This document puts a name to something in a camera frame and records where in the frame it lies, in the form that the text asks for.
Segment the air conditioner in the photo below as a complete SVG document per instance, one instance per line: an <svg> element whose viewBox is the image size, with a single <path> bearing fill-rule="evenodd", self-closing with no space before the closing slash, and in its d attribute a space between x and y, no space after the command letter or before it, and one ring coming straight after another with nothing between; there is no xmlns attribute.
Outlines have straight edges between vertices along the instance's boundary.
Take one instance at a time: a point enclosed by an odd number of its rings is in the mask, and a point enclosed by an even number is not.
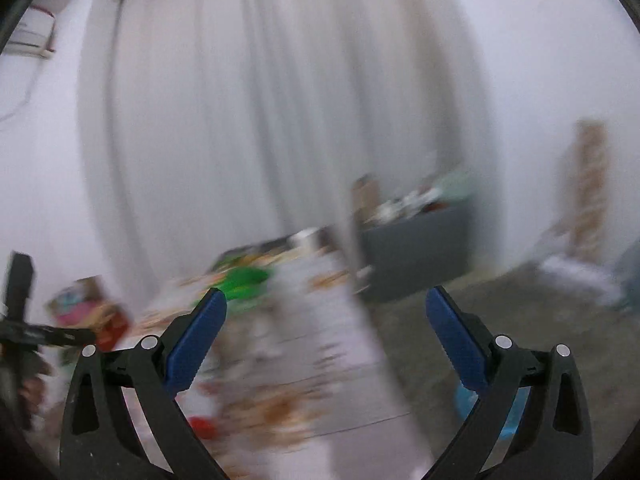
<svg viewBox="0 0 640 480"><path fill-rule="evenodd" d="M5 52L50 57L56 18L48 10L29 7L9 38Z"/></svg>

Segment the curtain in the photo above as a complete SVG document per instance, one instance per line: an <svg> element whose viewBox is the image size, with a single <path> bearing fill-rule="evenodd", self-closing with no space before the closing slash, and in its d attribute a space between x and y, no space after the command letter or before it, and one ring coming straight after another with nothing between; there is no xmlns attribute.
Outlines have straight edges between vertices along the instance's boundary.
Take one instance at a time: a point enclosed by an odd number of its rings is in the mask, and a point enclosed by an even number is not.
<svg viewBox="0 0 640 480"><path fill-rule="evenodd" d="M229 248L336 226L350 189L385 198L459 162L421 0L123 0L113 131L156 280Z"/></svg>

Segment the blue gripper pad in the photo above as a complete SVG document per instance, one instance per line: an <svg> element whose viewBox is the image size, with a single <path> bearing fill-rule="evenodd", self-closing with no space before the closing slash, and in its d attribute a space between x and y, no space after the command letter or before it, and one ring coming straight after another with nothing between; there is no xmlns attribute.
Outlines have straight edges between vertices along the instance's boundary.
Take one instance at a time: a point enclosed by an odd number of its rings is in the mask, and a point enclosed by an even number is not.
<svg viewBox="0 0 640 480"><path fill-rule="evenodd" d="M163 385L172 397L191 386L225 319L226 298L218 290L201 307L166 359Z"/></svg>
<svg viewBox="0 0 640 480"><path fill-rule="evenodd" d="M481 395L489 386L486 358L462 320L437 288L427 292L427 318L463 386Z"/></svg>

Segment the gray floor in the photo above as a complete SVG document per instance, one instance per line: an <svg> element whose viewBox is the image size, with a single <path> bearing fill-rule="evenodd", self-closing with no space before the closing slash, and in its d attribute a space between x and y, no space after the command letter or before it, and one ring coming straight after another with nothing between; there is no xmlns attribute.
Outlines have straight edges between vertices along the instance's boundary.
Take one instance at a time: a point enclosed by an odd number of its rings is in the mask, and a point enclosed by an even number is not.
<svg viewBox="0 0 640 480"><path fill-rule="evenodd" d="M542 285L531 269L451 292L460 308L519 346L567 344L577 361L591 413L594 473L613 457L640 418L640 321ZM424 317L425 293L368 304L372 321L434 456L462 423L453 406L457 376ZM501 443L490 458L499 462Z"/></svg>

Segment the metal pin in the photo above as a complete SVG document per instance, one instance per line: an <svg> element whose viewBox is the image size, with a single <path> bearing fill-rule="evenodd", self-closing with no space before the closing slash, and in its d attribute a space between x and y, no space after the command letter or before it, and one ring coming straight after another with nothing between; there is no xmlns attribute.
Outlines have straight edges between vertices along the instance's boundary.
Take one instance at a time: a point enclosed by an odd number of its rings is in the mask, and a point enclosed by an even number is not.
<svg viewBox="0 0 640 480"><path fill-rule="evenodd" d="M569 357L571 354L571 350L567 345L558 345L556 346L556 352L558 352L562 357Z"/></svg>
<svg viewBox="0 0 640 480"><path fill-rule="evenodd" d="M82 349L82 355L84 357L91 357L93 354L95 354L95 346L94 345L87 345Z"/></svg>
<svg viewBox="0 0 640 480"><path fill-rule="evenodd" d="M497 338L495 338L495 343L500 347L500 348L504 348L505 350L507 348L511 348L511 345L513 345L513 341L511 341L511 339L509 339L507 336L505 335L499 335Z"/></svg>
<svg viewBox="0 0 640 480"><path fill-rule="evenodd" d="M155 348L157 344L158 338L154 335L148 335L142 340L140 346L142 346L142 348L144 348L145 350L151 350L152 348Z"/></svg>

